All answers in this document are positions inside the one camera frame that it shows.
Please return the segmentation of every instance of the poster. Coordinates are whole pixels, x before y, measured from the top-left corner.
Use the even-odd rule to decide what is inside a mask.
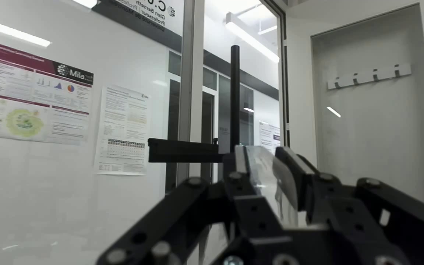
[[[183,32],[183,0],[117,0],[118,3],[170,31]]]
[[[148,166],[149,95],[111,85],[102,93],[98,165],[107,175],[145,175]]]
[[[282,146],[282,129],[279,126],[260,122],[260,146],[276,153],[276,148]]]
[[[0,137],[84,141],[93,79],[90,72],[0,45]]]

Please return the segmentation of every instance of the bolt hole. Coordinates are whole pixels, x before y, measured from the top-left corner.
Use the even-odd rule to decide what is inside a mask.
[[[133,241],[135,241],[136,244],[142,244],[142,243],[145,243],[146,240],[148,240],[148,234],[145,234],[145,232],[142,232],[142,231],[133,235]]]
[[[357,228],[358,231],[364,231],[363,224],[357,224],[355,228]]]

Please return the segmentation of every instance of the vertical black pole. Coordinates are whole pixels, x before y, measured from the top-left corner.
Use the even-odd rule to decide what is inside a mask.
[[[232,47],[230,75],[230,153],[241,144],[241,45]]]

